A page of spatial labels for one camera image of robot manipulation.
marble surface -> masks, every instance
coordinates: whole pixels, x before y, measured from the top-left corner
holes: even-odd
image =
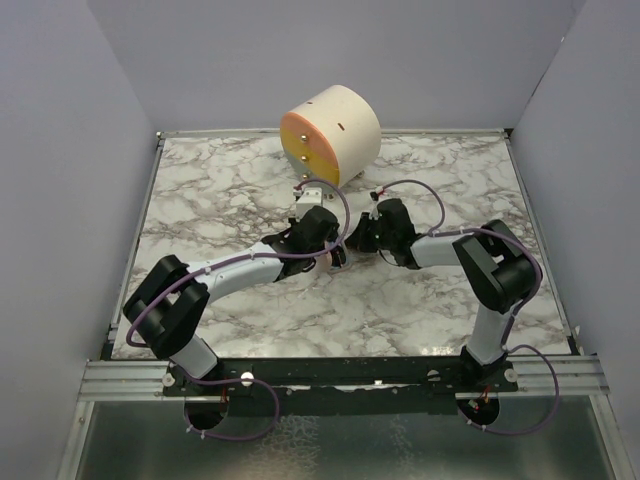
[[[384,138],[376,162],[344,187],[351,229],[360,212],[371,209],[368,192],[402,178],[422,180],[440,193],[447,212],[442,230],[497,218],[539,254],[501,137]],[[165,255],[215,259],[283,230],[296,183],[277,136],[167,139],[128,292]],[[390,193],[403,199],[418,231],[437,222],[438,205],[419,186]],[[325,206],[342,225],[339,200]],[[469,338],[477,307],[459,267],[410,271],[379,256],[354,256],[352,267],[337,274],[301,274],[227,296],[209,305],[198,334],[223,357],[451,355]],[[128,328],[122,317],[113,358],[152,358],[126,345]],[[569,351],[546,278],[509,345],[522,342],[547,353]]]

cylindrical object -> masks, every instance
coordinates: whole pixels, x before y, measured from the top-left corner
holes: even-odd
[[[369,104],[334,85],[287,112],[280,139],[296,170],[342,186],[376,159],[382,134]]]

screw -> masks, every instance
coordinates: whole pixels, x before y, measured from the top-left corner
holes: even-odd
[[[176,379],[173,378],[173,375],[171,375],[170,373],[166,373],[162,377],[162,385],[164,385],[165,387],[171,387],[174,383],[176,383]]]
[[[440,372],[437,370],[429,370],[427,372],[427,381],[429,382],[439,382],[440,381]]]
[[[516,372],[513,368],[507,368],[504,371],[504,378],[507,382],[515,383],[518,380],[518,372]]]
[[[244,372],[242,375],[240,375],[240,378],[242,379],[247,379],[247,380],[253,380],[253,374],[251,372]],[[241,382],[243,387],[250,387],[251,386],[251,381],[249,382]]]

purple cable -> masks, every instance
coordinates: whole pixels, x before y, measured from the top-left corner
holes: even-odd
[[[273,430],[275,426],[278,424],[278,420],[280,418],[280,401],[278,400],[278,394],[276,393],[276,391],[267,382],[263,380],[259,380],[257,378],[231,378],[228,380],[200,380],[199,378],[192,377],[184,370],[183,372],[184,372],[184,375],[191,382],[196,383],[198,385],[207,385],[209,387],[216,387],[220,385],[233,385],[234,383],[243,383],[243,382],[257,383],[258,385],[263,386],[269,391],[269,393],[273,397],[273,403],[275,406],[273,419],[265,429],[261,430],[258,433],[253,433],[251,435],[244,435],[241,437],[233,437],[231,435],[224,435],[221,433],[212,433],[212,432],[209,432],[208,430],[198,430],[197,428],[194,428],[193,425],[191,425],[191,420],[189,419],[189,415],[187,414],[187,411],[185,409],[184,419],[187,422],[187,425],[189,425],[190,427],[189,431],[193,431],[194,433],[204,435],[205,437],[208,437],[208,438],[215,438],[216,440],[224,440],[226,442],[250,442],[252,440],[258,440],[259,438],[264,437],[271,430]]]
[[[400,185],[401,183],[415,183],[416,185],[420,185],[421,187],[426,188],[435,197],[436,201],[438,202],[438,205],[440,205],[440,221],[427,231],[427,235],[431,235],[438,228],[440,228],[444,223],[444,218],[445,218],[444,202],[440,198],[440,195],[438,195],[438,193],[426,183],[421,182],[420,180],[413,180],[411,178],[406,178],[404,180],[396,180],[395,182],[387,183],[386,185],[382,186],[382,191],[384,192],[387,188],[393,187],[394,185]]]
[[[542,268],[540,268],[540,264],[538,263],[538,261],[531,254],[531,252],[529,252],[529,250],[527,250],[527,248],[524,245],[522,245],[519,241],[514,240],[511,237],[507,237],[506,235],[503,235],[502,233],[493,232],[491,230],[486,230],[484,228],[472,227],[472,228],[462,228],[462,229],[460,229],[458,231],[453,231],[453,232],[432,232],[430,236],[432,236],[432,237],[453,237],[453,236],[465,235],[465,234],[469,234],[469,233],[482,233],[484,235],[488,235],[490,237],[499,238],[500,240],[502,240],[504,242],[510,243],[511,245],[513,245],[514,247],[516,247],[516,248],[518,248],[518,249],[520,249],[522,251],[522,253],[526,257],[526,259],[531,263],[531,265],[533,266],[533,269],[535,271],[536,278],[534,280],[533,288],[529,292],[529,295],[527,295],[518,305],[516,305],[515,308],[513,309],[513,311],[511,312],[511,316],[509,317],[509,323],[507,324],[507,327],[504,330],[504,337],[502,338],[502,342],[506,343],[506,341],[507,341],[506,337],[511,332],[511,327],[513,327],[513,323],[516,320],[516,316],[518,315],[520,310],[522,310],[522,308],[533,297],[536,296],[536,293],[538,293],[538,290],[540,289],[540,284],[542,283]]]
[[[535,257],[526,249],[526,247],[524,245],[522,245],[519,241],[514,240],[513,238],[507,237],[506,235],[503,235],[503,234],[498,233],[498,232],[493,232],[491,230],[486,230],[484,228],[464,228],[464,229],[461,229],[459,231],[454,231],[454,232],[436,232],[436,230],[440,226],[442,226],[442,224],[444,223],[444,220],[445,220],[444,203],[442,202],[442,199],[440,198],[438,193],[433,188],[431,188],[429,185],[427,185],[426,183],[421,182],[419,180],[412,180],[412,179],[398,180],[398,181],[395,181],[395,182],[391,182],[391,183],[389,183],[387,185],[384,185],[382,187],[382,189],[384,191],[387,188],[392,187],[393,185],[398,185],[398,184],[401,184],[401,183],[415,183],[417,185],[421,185],[424,188],[426,188],[427,190],[429,190],[433,194],[435,199],[438,201],[438,205],[440,205],[440,212],[441,212],[440,221],[427,231],[427,235],[428,236],[431,236],[431,237],[451,237],[451,236],[457,236],[457,235],[481,233],[481,234],[488,235],[488,236],[491,236],[491,237],[494,237],[494,238],[498,238],[498,239],[500,239],[500,240],[502,240],[504,242],[507,242],[507,243],[515,246],[516,248],[520,249],[522,251],[522,253],[524,254],[524,256],[527,258],[527,260],[533,266],[533,269],[535,270],[535,281],[534,281],[533,288],[531,289],[529,294],[524,299],[522,299],[522,301],[520,303],[518,303],[518,305],[516,305],[516,307],[511,312],[511,315],[509,316],[509,323],[508,323],[507,327],[505,328],[504,337],[502,338],[502,343],[503,344],[506,343],[506,341],[507,341],[506,337],[509,335],[509,332],[511,331],[511,328],[513,327],[513,323],[515,322],[516,316],[518,315],[520,310],[522,310],[522,308],[536,295],[536,293],[538,293],[538,290],[540,289],[540,284],[542,283],[542,268],[540,268],[540,264],[535,259]],[[542,354],[542,352],[540,352],[535,347],[532,347],[531,345],[524,345],[524,344],[523,345],[518,345],[518,346],[514,347],[513,349],[509,350],[508,353],[509,354],[515,353],[518,350],[521,350],[523,348],[528,348],[529,350],[533,351],[536,355],[538,355],[540,358],[542,358],[542,360],[547,364],[547,367],[549,367],[549,371],[551,372],[551,376],[553,377],[553,385],[554,385],[554,389],[555,389],[555,399],[554,399],[553,407],[551,408],[551,411],[549,412],[549,414],[547,415],[547,417],[544,420],[542,420],[539,424],[534,425],[533,427],[526,428],[526,429],[523,429],[523,430],[507,431],[507,430],[493,429],[493,428],[487,427],[487,426],[483,427],[482,425],[474,423],[473,421],[468,419],[462,413],[461,410],[458,410],[460,415],[462,415],[464,418],[467,418],[467,421],[469,422],[469,424],[471,426],[477,428],[478,430],[482,430],[484,432],[493,433],[495,435],[518,436],[518,435],[527,435],[529,433],[535,433],[535,432],[541,430],[542,428],[544,428],[553,419],[553,417],[555,417],[555,415],[556,415],[556,413],[558,411],[558,406],[560,405],[560,386],[558,384],[558,376],[556,374],[556,371],[553,368],[553,365],[551,365],[551,362],[549,361],[549,359],[547,357],[545,357]]]
[[[531,350],[532,352],[534,352],[536,355],[538,355],[543,361],[544,363],[547,364],[547,367],[549,367],[549,372],[551,372],[551,377],[553,378],[553,388],[555,390],[555,397],[553,400],[553,406],[551,407],[551,410],[549,411],[549,414],[545,417],[544,420],[542,420],[540,423],[538,423],[537,425],[534,425],[533,427],[529,427],[529,428],[525,428],[522,430],[500,430],[497,428],[491,428],[488,426],[482,426],[482,425],[478,425],[477,423],[473,422],[471,419],[469,419],[469,417],[467,417],[464,413],[462,413],[462,411],[460,409],[458,409],[458,413],[460,415],[462,415],[462,417],[467,419],[467,423],[469,425],[471,425],[474,428],[477,428],[478,430],[482,430],[484,432],[487,433],[493,433],[494,435],[504,435],[504,436],[508,436],[508,437],[516,437],[519,435],[528,435],[530,433],[536,433],[540,430],[542,430],[544,427],[546,427],[549,422],[551,420],[553,420],[553,417],[556,416],[556,413],[558,413],[558,407],[560,406],[560,384],[558,383],[558,374],[556,373],[555,369],[553,368],[553,365],[551,365],[551,362],[549,361],[549,359],[537,348],[532,347],[531,345],[518,345],[517,347],[512,348],[511,350],[509,350],[509,354],[515,353],[518,350],[521,350],[523,348],[528,348],[529,350]]]
[[[304,260],[308,258],[315,258],[331,252],[331,250],[333,250],[336,246],[340,245],[344,241],[345,237],[347,236],[347,232],[349,230],[349,223],[351,220],[351,212],[349,210],[349,203],[347,202],[347,198],[344,196],[342,191],[338,187],[336,187],[333,183],[327,182],[326,180],[323,180],[321,178],[304,180],[297,185],[296,189],[300,189],[302,188],[302,186],[311,182],[324,183],[325,185],[328,185],[329,187],[331,187],[338,194],[338,197],[340,197],[340,200],[342,200],[342,203],[344,205],[344,211],[346,215],[346,218],[344,221],[344,228],[342,229],[342,232],[340,233],[340,235],[338,236],[338,238],[333,244],[329,245],[324,250],[320,250],[319,252],[314,252],[314,253],[265,253],[265,252],[261,253],[261,252],[258,252],[258,253],[255,253],[253,256],[249,254],[238,255],[237,257],[228,258],[227,260],[223,260],[222,262],[209,265],[207,267],[203,267],[199,270],[196,270],[195,272],[188,273],[184,277],[181,277],[177,281],[172,283],[162,293],[160,293],[160,295],[154,298],[151,301],[151,303],[147,305],[147,307],[140,313],[140,315],[138,315],[138,317],[131,323],[131,327],[129,328],[129,331],[127,331],[127,336],[126,336],[127,345],[131,347],[145,348],[147,346],[145,343],[136,342],[133,340],[133,333],[138,329],[138,326],[140,326],[140,323],[142,323],[142,320],[144,320],[145,317],[149,314],[149,312],[154,308],[156,308],[160,304],[160,302],[162,302],[162,300],[164,300],[167,297],[167,295],[176,291],[180,286],[182,286],[182,284],[196,277],[199,277],[200,275],[204,275],[207,272],[207,270],[209,271],[217,270],[218,268],[226,267],[228,265],[241,262],[243,260],[250,260],[252,258],[281,258],[281,259],[294,259],[294,260],[295,259]]]

